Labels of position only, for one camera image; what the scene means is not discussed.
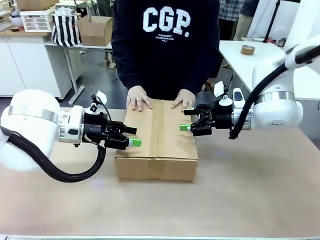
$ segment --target black sweatshirt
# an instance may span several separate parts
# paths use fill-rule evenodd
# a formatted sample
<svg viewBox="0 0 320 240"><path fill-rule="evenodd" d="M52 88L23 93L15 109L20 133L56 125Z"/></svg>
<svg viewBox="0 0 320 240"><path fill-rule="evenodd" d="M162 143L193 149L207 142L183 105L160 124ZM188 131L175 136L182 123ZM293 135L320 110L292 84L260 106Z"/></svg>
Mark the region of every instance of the black sweatshirt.
<svg viewBox="0 0 320 240"><path fill-rule="evenodd" d="M153 99L195 95L219 64L219 0L116 0L112 54L128 88Z"/></svg>

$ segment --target white cabinet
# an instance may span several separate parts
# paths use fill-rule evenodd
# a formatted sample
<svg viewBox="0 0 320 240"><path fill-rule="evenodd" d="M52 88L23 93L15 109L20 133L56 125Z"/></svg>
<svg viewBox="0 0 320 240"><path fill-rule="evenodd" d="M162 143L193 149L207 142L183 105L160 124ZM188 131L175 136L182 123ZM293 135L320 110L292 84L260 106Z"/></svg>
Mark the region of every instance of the white cabinet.
<svg viewBox="0 0 320 240"><path fill-rule="evenodd" d="M0 96L12 96L26 89L6 37L0 36Z"/></svg>
<svg viewBox="0 0 320 240"><path fill-rule="evenodd" d="M70 50L72 71L83 71L79 50ZM48 92L64 98L72 87L64 54L58 46L46 46L42 36L0 36L0 97L24 89Z"/></svg>
<svg viewBox="0 0 320 240"><path fill-rule="evenodd" d="M42 37L7 36L6 39L25 87L60 97L56 77Z"/></svg>

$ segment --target hand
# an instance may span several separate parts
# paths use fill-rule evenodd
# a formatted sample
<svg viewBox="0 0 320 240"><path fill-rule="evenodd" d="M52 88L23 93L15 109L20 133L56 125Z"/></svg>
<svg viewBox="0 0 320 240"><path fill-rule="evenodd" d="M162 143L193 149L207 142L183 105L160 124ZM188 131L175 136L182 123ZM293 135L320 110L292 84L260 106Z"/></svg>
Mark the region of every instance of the hand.
<svg viewBox="0 0 320 240"><path fill-rule="evenodd" d="M138 111L143 110L142 101L148 106L149 109L152 109L152 104L150 98L147 96L146 91L141 86L133 86L128 91L128 96L126 97L126 108L131 105L132 110L136 110L136 104L138 106Z"/></svg>
<svg viewBox="0 0 320 240"><path fill-rule="evenodd" d="M190 109L194 106L196 101L196 96L187 89L181 89L178 96L174 100L172 108L175 109L180 103L182 103L181 111L185 109Z"/></svg>

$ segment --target black and white striped bag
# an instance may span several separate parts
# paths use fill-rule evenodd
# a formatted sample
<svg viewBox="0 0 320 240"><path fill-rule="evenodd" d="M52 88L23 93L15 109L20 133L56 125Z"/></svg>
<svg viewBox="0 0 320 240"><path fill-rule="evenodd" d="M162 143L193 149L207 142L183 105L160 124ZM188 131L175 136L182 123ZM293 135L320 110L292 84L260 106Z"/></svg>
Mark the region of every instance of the black and white striped bag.
<svg viewBox="0 0 320 240"><path fill-rule="evenodd" d="M58 16L53 14L53 30L51 40L61 47L72 47L81 43L78 27L78 16Z"/></svg>

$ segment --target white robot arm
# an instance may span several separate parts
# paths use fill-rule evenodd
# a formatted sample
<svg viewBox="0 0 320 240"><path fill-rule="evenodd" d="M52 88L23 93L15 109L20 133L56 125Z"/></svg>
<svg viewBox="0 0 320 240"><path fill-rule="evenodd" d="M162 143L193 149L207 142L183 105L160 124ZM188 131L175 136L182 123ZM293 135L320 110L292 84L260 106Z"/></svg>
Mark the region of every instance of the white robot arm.
<svg viewBox="0 0 320 240"><path fill-rule="evenodd" d="M141 140L123 135L135 135L136 128L111 120L105 105L106 95L99 91L91 98L92 104L85 111L81 106L64 111L47 92L28 89L15 94L1 117L0 164L16 171L40 167L60 182L73 183L83 181L99 170L106 148L125 150L141 145ZM97 105L103 105L107 114L100 112ZM97 160L86 172L63 172L48 159L54 141L71 143L76 147L81 142L94 144L98 148Z"/></svg>
<svg viewBox="0 0 320 240"><path fill-rule="evenodd" d="M294 70L313 63L319 56L320 35L281 56L266 59L253 70L253 91L247 101L235 88L233 101L224 95L213 104L198 104L185 110L185 115L199 115L199 119L180 129L190 130L194 136L210 135L212 127L230 129L229 138L236 139L241 130L297 127L303 119L303 107L295 98Z"/></svg>

